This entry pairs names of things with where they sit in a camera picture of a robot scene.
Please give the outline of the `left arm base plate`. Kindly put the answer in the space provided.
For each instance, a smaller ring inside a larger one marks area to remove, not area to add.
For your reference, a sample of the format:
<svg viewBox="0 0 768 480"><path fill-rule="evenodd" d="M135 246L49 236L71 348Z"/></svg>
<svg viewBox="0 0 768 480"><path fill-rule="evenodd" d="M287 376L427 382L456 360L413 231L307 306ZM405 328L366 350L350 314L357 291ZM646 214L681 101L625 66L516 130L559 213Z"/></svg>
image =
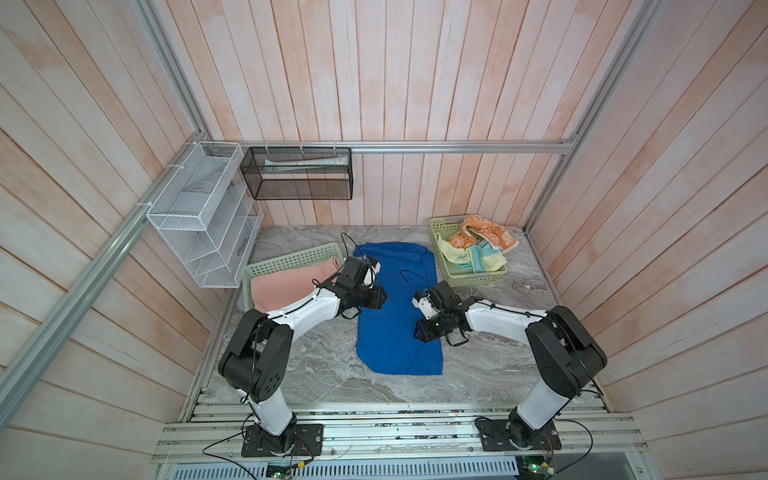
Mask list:
<svg viewBox="0 0 768 480"><path fill-rule="evenodd" d="M290 424L280 435L252 425L245 431L241 456L257 458L305 454L316 457L321 455L323 438L323 424Z"/></svg>

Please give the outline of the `pink towel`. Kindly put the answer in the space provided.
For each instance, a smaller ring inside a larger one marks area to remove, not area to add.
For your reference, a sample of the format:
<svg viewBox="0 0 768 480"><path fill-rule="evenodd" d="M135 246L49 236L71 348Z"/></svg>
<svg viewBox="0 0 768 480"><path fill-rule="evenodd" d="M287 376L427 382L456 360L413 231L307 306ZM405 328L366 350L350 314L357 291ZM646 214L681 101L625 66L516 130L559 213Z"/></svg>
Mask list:
<svg viewBox="0 0 768 480"><path fill-rule="evenodd" d="M304 266L289 266L290 259L273 259L246 268L244 310L270 312L284 308L310 295L315 285L341 267L337 256L310 261Z"/></svg>

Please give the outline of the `mint green plastic basket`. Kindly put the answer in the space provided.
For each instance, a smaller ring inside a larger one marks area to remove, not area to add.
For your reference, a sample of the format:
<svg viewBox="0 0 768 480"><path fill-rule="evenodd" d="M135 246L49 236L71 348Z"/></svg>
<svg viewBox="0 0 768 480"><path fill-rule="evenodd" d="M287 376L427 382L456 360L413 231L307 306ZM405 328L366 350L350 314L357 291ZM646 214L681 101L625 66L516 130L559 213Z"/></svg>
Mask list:
<svg viewBox="0 0 768 480"><path fill-rule="evenodd" d="M309 295L312 280L322 281L343 262L336 243L299 250L246 265L243 270L241 310L277 310Z"/></svg>

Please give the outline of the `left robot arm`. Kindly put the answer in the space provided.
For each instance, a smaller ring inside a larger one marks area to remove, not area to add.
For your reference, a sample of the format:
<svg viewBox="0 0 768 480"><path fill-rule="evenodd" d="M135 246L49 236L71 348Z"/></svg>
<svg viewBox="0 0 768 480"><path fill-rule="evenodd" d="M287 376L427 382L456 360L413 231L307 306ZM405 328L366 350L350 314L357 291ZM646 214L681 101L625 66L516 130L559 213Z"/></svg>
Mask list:
<svg viewBox="0 0 768 480"><path fill-rule="evenodd" d="M381 309L387 296L376 284L380 270L373 257L348 257L306 297L283 309L243 315L218 364L219 375L255 415L244 429L243 457L321 454L324 426L300 422L281 390L292 344L350 309Z"/></svg>

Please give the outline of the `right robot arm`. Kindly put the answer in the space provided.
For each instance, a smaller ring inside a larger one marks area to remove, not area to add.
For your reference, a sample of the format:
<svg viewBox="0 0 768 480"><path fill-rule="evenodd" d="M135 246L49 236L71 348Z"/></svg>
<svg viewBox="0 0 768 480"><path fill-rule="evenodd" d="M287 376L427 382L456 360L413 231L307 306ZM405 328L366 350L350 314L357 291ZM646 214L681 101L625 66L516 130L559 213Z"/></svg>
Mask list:
<svg viewBox="0 0 768 480"><path fill-rule="evenodd" d="M562 444L554 418L607 365L596 340L567 307L524 310L479 297L462 299L445 281L418 291L412 299L423 318L414 337L424 343L457 332L497 335L528 346L539 380L505 420L475 419L482 448L489 452L524 451Z"/></svg>

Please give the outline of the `blue towel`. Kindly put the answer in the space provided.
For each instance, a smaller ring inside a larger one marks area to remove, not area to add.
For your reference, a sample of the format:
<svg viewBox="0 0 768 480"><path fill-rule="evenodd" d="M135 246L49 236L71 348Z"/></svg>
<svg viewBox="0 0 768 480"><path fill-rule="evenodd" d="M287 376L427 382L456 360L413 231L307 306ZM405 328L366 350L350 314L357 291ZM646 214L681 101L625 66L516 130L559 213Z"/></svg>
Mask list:
<svg viewBox="0 0 768 480"><path fill-rule="evenodd" d="M439 376L443 373L441 343L414 337L423 318L412 304L414 295L437 283L435 257L427 247L408 242L366 243L355 255L380 264L376 284L387 300L379 310L364 309L358 317L356 353L373 372L386 375Z"/></svg>

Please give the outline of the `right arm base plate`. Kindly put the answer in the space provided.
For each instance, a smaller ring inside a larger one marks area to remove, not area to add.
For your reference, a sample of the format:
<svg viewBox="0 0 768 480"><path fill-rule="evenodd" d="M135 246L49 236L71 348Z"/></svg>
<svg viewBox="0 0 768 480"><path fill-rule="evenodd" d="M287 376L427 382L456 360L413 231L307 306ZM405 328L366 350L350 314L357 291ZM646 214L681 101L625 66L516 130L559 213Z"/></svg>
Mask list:
<svg viewBox="0 0 768 480"><path fill-rule="evenodd" d="M549 422L539 430L530 429L525 423L508 419L493 420L476 417L474 425L479 433L485 452L503 451L556 451L562 448L554 423Z"/></svg>

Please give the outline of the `yellow-green plastic basket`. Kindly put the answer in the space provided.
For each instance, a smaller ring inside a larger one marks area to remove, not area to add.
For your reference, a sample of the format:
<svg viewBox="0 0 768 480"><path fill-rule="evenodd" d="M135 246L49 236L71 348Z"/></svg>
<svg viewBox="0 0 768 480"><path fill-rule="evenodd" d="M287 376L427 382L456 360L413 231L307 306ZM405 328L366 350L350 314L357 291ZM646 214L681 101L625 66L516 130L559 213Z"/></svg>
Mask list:
<svg viewBox="0 0 768 480"><path fill-rule="evenodd" d="M462 221L462 216L434 217L430 220L435 263L441 278L452 287L472 287L499 282L507 274L506 266L496 271L474 273L471 269L464 269L460 265L449 262L439 252L437 237L448 240L452 235L459 233Z"/></svg>

